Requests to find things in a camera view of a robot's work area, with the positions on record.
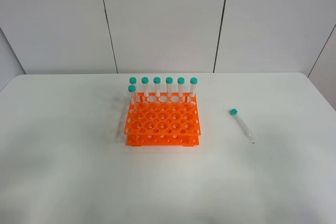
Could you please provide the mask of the row tube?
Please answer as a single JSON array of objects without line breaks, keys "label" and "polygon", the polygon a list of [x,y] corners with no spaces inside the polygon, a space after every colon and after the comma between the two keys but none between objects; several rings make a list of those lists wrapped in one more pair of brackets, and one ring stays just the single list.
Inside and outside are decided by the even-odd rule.
[{"label": "row tube", "polygon": [[143,94],[145,97],[149,97],[149,79],[148,77],[143,77],[141,79],[143,85]]},{"label": "row tube", "polygon": [[135,87],[135,94],[137,94],[137,79],[136,79],[136,77],[131,77],[130,79],[129,79],[129,83],[130,83],[130,85],[134,85],[134,87]]},{"label": "row tube", "polygon": [[197,85],[197,78],[192,77],[190,79],[190,97],[195,97],[196,85]]},{"label": "row tube", "polygon": [[155,96],[159,98],[160,95],[161,95],[161,92],[160,92],[161,79],[160,79],[160,77],[154,77],[153,82],[154,82],[154,87],[155,87]]},{"label": "row tube", "polygon": [[167,96],[171,97],[172,96],[172,84],[173,84],[173,78],[172,77],[167,77],[165,79],[166,82],[166,92]]},{"label": "row tube", "polygon": [[177,79],[177,83],[178,83],[178,96],[181,98],[184,95],[184,83],[185,83],[185,79],[183,77],[179,77]]}]

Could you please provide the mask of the front left capped test tube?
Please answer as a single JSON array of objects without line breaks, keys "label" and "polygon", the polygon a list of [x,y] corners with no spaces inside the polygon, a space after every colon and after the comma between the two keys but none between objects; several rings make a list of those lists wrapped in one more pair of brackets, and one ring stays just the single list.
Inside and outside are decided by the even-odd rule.
[{"label": "front left capped test tube", "polygon": [[136,110],[136,107],[138,105],[138,95],[135,85],[129,85],[128,92],[130,93],[130,104],[132,106],[132,109]]}]

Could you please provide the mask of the orange test tube rack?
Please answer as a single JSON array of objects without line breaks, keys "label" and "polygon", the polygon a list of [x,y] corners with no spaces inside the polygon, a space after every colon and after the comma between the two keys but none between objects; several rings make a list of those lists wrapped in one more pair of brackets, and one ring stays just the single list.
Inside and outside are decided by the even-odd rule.
[{"label": "orange test tube rack", "polygon": [[131,102],[124,127],[127,146],[198,146],[201,127],[196,96],[165,92],[158,98],[138,93]]}]

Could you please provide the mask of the green capped test tube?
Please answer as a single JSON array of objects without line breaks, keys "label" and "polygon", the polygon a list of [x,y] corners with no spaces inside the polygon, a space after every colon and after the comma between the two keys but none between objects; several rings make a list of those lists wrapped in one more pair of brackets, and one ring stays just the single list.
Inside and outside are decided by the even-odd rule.
[{"label": "green capped test tube", "polygon": [[244,120],[240,117],[238,110],[236,108],[233,108],[233,109],[230,109],[229,113],[234,118],[234,120],[237,122],[237,124],[240,126],[240,128],[242,129],[246,137],[254,143],[255,140],[252,135],[252,131],[247,126],[247,124],[244,122]]}]

